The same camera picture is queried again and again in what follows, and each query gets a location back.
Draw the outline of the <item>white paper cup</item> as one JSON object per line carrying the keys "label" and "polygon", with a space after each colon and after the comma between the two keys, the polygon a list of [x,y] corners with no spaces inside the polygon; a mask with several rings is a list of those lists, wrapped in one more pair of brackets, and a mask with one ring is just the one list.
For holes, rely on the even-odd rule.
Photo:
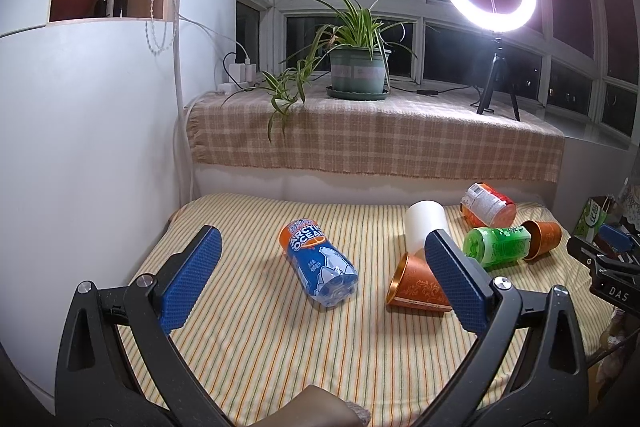
{"label": "white paper cup", "polygon": [[426,236],[435,230],[450,233],[445,208],[434,200],[421,200],[411,205],[405,214],[407,253],[424,256]]}

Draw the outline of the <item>orange patterned cup far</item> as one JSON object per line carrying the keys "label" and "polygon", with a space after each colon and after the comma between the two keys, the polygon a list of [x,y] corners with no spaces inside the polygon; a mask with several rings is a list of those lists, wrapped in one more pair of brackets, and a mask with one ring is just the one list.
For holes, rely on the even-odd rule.
{"label": "orange patterned cup far", "polygon": [[530,234],[530,244],[525,261],[533,261],[541,255],[548,254],[559,245],[562,239],[562,229],[552,221],[527,220],[523,227]]}

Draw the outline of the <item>orange patterned cup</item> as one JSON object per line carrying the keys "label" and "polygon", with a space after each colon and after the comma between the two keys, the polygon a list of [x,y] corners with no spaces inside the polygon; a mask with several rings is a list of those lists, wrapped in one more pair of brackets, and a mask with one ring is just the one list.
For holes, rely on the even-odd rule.
{"label": "orange patterned cup", "polygon": [[449,300],[424,259],[404,254],[388,286],[385,303],[390,307],[445,313]]}
{"label": "orange patterned cup", "polygon": [[559,245],[562,239],[562,229],[552,221],[527,220],[523,227],[530,234],[530,244],[525,261],[533,261],[541,255],[548,254]]}

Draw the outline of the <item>orange patterned cup near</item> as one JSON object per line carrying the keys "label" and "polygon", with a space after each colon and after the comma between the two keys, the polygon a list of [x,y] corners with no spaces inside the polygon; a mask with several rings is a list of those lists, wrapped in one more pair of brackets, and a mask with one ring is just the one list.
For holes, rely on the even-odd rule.
{"label": "orange patterned cup near", "polygon": [[445,313],[449,300],[424,259],[404,254],[388,286],[385,303],[390,307]]}

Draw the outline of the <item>green tissue box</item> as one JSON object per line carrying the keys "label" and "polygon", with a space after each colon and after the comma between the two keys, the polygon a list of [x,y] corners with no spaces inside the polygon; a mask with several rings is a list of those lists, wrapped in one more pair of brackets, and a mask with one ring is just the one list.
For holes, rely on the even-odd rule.
{"label": "green tissue box", "polygon": [[590,197],[582,208],[573,235],[592,243],[614,205],[612,195]]}

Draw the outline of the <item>white lace cloth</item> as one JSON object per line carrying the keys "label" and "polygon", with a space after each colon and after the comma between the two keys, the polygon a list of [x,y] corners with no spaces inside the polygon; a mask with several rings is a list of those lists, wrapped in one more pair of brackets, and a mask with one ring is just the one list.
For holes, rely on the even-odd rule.
{"label": "white lace cloth", "polygon": [[640,187],[638,181],[628,178],[618,196],[618,205],[626,222],[636,230],[640,228]]}

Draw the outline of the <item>green drink can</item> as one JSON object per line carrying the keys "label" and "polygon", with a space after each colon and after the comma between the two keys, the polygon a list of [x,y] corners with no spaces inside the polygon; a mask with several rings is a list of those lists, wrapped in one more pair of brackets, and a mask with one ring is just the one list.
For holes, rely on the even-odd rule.
{"label": "green drink can", "polygon": [[524,259],[531,241],[532,234],[524,227],[475,228],[466,234],[463,252],[492,270]]}

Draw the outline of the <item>red white drink can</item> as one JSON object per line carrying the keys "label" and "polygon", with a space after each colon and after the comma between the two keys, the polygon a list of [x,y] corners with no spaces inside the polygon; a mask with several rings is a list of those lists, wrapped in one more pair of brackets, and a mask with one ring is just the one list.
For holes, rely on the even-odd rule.
{"label": "red white drink can", "polygon": [[471,228],[510,228],[516,205],[486,183],[473,183],[463,194],[460,210]]}

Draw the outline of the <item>striped yellow table cloth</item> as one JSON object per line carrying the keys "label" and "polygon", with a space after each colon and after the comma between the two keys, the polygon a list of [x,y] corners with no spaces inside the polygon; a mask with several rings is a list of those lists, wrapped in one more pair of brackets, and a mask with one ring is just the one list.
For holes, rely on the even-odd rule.
{"label": "striped yellow table cloth", "polygon": [[[207,195],[174,213],[139,269],[158,271],[205,225],[220,231],[220,261],[171,338],[235,424],[253,424],[315,385],[364,407],[375,426],[407,426],[444,387],[474,336],[453,313],[386,305],[406,252],[405,215],[398,205]],[[306,296],[279,244],[281,229],[302,218],[317,221],[358,271],[356,294],[335,308]]]}

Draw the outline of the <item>plaid beige sill cloth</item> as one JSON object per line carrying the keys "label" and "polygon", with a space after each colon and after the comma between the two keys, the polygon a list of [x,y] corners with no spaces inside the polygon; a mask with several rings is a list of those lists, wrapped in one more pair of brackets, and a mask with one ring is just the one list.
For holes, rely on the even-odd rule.
{"label": "plaid beige sill cloth", "polygon": [[445,180],[558,181],[564,134],[497,103],[478,115],[472,95],[394,91],[382,101],[331,98],[317,83],[280,117],[264,91],[210,94],[191,109],[198,164]]}

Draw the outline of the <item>white shelf cabinet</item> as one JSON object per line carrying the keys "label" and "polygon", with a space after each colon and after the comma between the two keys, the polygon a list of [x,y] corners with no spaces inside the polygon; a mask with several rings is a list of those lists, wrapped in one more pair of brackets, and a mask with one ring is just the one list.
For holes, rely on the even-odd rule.
{"label": "white shelf cabinet", "polygon": [[1,0],[1,342],[44,405],[77,284],[126,283],[186,197],[177,108],[221,82],[235,3],[179,0],[178,46],[154,54],[143,20]]}

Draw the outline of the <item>potted spider plant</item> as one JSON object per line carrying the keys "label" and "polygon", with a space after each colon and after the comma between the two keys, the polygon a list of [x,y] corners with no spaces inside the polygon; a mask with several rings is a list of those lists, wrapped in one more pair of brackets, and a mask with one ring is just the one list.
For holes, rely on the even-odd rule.
{"label": "potted spider plant", "polygon": [[316,2],[331,12],[332,20],[318,26],[311,43],[290,55],[292,65],[286,65],[277,74],[264,70],[260,73],[262,81],[248,89],[269,94],[268,139],[272,138],[276,124],[285,132],[294,107],[306,104],[307,87],[323,62],[329,63],[328,90],[337,98],[375,101],[382,100],[390,91],[393,52],[401,50],[416,56],[404,40],[386,38],[388,32],[405,30],[413,21],[379,16],[375,13],[378,0],[368,5],[358,0]]}

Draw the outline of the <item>dark bottle on shelf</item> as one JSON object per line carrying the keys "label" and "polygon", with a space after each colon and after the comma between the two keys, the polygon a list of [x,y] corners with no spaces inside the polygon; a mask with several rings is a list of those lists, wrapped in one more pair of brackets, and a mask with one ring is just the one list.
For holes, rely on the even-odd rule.
{"label": "dark bottle on shelf", "polygon": [[126,17],[128,0],[98,0],[94,6],[94,17]]}

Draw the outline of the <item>white wall charger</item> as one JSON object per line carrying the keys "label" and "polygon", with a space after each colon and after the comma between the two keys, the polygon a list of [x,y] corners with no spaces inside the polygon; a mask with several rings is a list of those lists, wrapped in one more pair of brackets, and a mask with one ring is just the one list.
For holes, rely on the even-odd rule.
{"label": "white wall charger", "polygon": [[234,52],[227,53],[222,59],[224,81],[218,86],[221,94],[232,95],[235,92],[252,90],[257,86],[257,69],[252,62],[231,62]]}

